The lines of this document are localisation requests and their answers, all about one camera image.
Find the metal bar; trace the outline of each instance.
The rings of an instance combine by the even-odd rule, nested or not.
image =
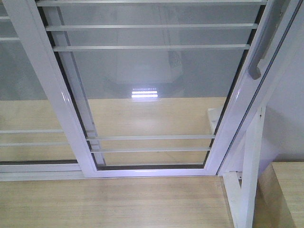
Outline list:
[[[57,46],[53,47],[55,52],[68,51],[97,51],[97,50],[192,50],[192,49],[213,49],[213,50],[247,50],[248,44],[218,44],[218,45],[148,45],[148,46]]]
[[[20,41],[19,37],[0,37],[0,42]]]
[[[200,4],[200,5],[266,5],[266,0],[41,0],[39,7],[55,6],[95,6],[99,4]]]
[[[4,22],[4,21],[10,21],[10,17],[8,16],[0,17],[0,22]]]
[[[258,24],[183,24],[183,25],[53,25],[46,31],[81,31],[88,29],[256,29]]]
[[[1,146],[60,146],[69,145],[68,142],[20,142],[20,143],[0,143]]]
[[[190,151],[209,151],[210,147],[174,147],[174,148],[135,148],[135,149],[106,149],[91,150],[91,153],[122,153],[122,152],[190,152]]]
[[[237,220],[239,228],[252,228],[265,109],[266,107],[261,107],[246,130],[243,178]]]
[[[152,164],[119,164],[109,165],[111,167],[122,167],[122,166],[157,166],[157,165],[203,165],[203,163],[152,163]]]
[[[241,197],[241,187],[238,182],[237,172],[227,172],[223,174],[223,180],[229,202],[230,212],[234,227],[238,227],[239,202]]]
[[[46,129],[46,130],[7,130],[0,131],[0,134],[15,134],[15,133],[61,133],[62,129]]]
[[[0,181],[41,181],[85,179],[81,171],[0,172]]]
[[[119,141],[119,140],[157,140],[157,139],[214,139],[213,134],[193,134],[193,135],[140,135],[140,136],[104,136],[87,137],[87,141]]]
[[[1,172],[50,172],[50,171],[81,171],[78,164],[31,164],[31,165],[0,165]]]

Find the white support leg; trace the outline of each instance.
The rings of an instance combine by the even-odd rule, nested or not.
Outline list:
[[[262,107],[260,111],[256,113],[246,131],[237,228],[252,228],[264,118],[265,107]]]
[[[239,203],[241,187],[238,182],[237,172],[226,172],[223,174],[224,185],[229,202],[230,212],[234,227],[238,227]]]

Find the security bar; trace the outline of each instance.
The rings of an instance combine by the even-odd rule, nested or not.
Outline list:
[[[82,31],[90,29],[256,29],[258,24],[182,24],[182,25],[53,25],[46,31]]]

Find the glass pane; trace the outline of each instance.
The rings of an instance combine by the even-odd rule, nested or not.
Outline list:
[[[223,106],[246,48],[203,45],[246,45],[252,28],[227,24],[253,24],[258,10],[259,6],[199,4],[44,8],[48,25],[61,25],[61,17],[62,25],[104,26],[51,32],[56,46],[66,46],[64,33],[71,46],[103,46],[59,53],[63,62],[75,58],[100,137],[213,134],[208,109]],[[207,24],[226,27],[202,28]],[[170,148],[210,143],[211,139],[102,141],[102,149],[168,148],[167,152],[106,152],[110,166],[203,164],[207,151]]]
[[[0,26],[17,36],[10,22]],[[75,160],[19,41],[0,43],[0,72],[0,162]]]

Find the white metal bar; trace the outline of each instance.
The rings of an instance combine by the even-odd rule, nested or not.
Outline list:
[[[68,142],[19,142],[19,143],[0,143],[0,147],[3,146],[60,146],[69,145]]]
[[[41,0],[37,2],[39,7],[69,6],[94,6],[98,4],[180,4],[196,3],[200,5],[266,5],[266,0]]]
[[[2,172],[0,181],[46,181],[46,180],[79,180],[84,179],[81,171],[49,172]]]
[[[18,37],[0,37],[0,42],[19,41]]]
[[[0,22],[3,22],[3,21],[10,21],[10,17],[8,17],[8,16],[0,17]]]
[[[223,174],[226,194],[229,202],[230,212],[234,227],[237,228],[239,203],[241,198],[241,187],[238,182],[237,172],[227,172]]]
[[[82,31],[88,29],[256,29],[258,24],[183,24],[183,25],[53,25],[46,31]]]
[[[2,2],[83,174],[90,176],[96,167],[35,1]]]
[[[252,228],[265,109],[256,113],[246,131],[238,228]]]
[[[209,151],[210,147],[172,147],[172,148],[132,148],[132,149],[106,149],[91,150],[91,153],[122,153],[122,152],[190,152],[190,151]]]
[[[147,45],[147,46],[57,46],[55,52],[62,51],[96,51],[96,50],[247,50],[249,44],[216,44],[216,45]]]
[[[119,140],[162,140],[162,139],[214,139],[213,134],[194,134],[194,135],[138,135],[138,136],[103,136],[87,137],[87,141],[119,141]]]
[[[61,133],[64,132],[62,129],[45,129],[45,130],[7,130],[0,131],[0,134],[14,134],[14,133]]]
[[[50,171],[81,171],[81,169],[77,163],[0,165],[0,173],[1,172],[50,172]]]
[[[114,166],[114,167],[120,167],[120,166],[142,166],[142,165],[203,165],[202,162],[200,163],[152,163],[152,164],[119,164],[119,165],[109,165],[109,166]]]

